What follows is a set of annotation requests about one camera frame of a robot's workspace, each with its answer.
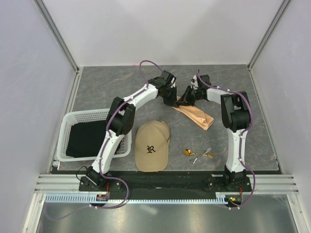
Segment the peach satin napkin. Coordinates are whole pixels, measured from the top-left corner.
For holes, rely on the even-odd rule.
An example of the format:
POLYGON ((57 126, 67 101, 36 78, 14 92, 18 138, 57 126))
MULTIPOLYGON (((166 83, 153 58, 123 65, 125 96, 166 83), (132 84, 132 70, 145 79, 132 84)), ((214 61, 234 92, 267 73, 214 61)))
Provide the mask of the peach satin napkin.
POLYGON ((213 117, 195 106, 179 106, 173 107, 173 109, 183 113, 205 131, 208 130, 214 122, 213 117))

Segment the gold spoon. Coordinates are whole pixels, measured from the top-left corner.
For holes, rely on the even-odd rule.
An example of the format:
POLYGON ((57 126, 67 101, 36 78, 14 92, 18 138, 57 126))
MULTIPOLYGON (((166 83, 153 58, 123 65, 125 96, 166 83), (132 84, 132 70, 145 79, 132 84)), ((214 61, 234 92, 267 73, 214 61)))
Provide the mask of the gold spoon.
MULTIPOLYGON (((193 156, 193 155, 199 155, 199 153, 195 153, 195 152, 192 152, 190 149, 184 149, 183 150, 183 154, 186 155, 186 156, 193 156)), ((214 154, 203 154, 203 156, 205 157, 209 157, 209 158, 214 158, 214 154)))

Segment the silver fork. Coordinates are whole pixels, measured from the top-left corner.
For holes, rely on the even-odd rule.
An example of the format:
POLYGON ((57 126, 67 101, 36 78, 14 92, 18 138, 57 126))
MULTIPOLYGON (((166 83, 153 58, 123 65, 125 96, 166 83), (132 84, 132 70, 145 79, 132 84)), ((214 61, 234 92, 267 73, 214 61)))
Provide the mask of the silver fork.
POLYGON ((190 165, 195 164, 195 162, 196 162, 200 157, 202 157, 202 156, 208 154, 208 153, 211 151, 211 149, 212 149, 212 148, 208 148, 208 149, 206 149, 204 152, 202 152, 201 154, 198 154, 194 159, 190 159, 190 160, 186 163, 186 165, 187 165, 187 166, 190 166, 190 165))

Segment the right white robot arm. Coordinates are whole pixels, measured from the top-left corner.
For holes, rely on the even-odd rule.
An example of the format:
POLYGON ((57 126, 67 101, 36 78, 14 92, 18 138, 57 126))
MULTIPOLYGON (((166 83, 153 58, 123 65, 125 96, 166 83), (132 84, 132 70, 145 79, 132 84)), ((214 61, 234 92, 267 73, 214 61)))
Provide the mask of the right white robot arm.
POLYGON ((221 117, 228 134, 228 156, 224 168, 223 187, 234 191, 246 186, 248 177, 244 162, 245 141, 253 123, 253 113, 245 91, 231 91, 212 85, 209 75, 195 75, 177 106, 193 106, 197 100, 215 102, 221 107, 221 117))

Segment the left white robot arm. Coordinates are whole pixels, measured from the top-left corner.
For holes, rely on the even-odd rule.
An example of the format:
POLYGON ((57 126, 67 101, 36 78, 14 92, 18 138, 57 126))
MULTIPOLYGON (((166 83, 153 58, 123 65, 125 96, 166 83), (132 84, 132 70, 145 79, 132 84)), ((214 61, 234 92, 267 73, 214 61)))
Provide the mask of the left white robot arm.
POLYGON ((96 159, 86 170, 86 178, 96 191, 106 187, 105 174, 110 169, 118 145, 134 125, 136 110, 157 97, 162 97, 166 105, 174 104, 177 101, 175 81, 176 77, 173 74, 163 71, 159 77, 148 80, 142 88, 130 96, 113 99, 106 118, 103 144, 96 159))

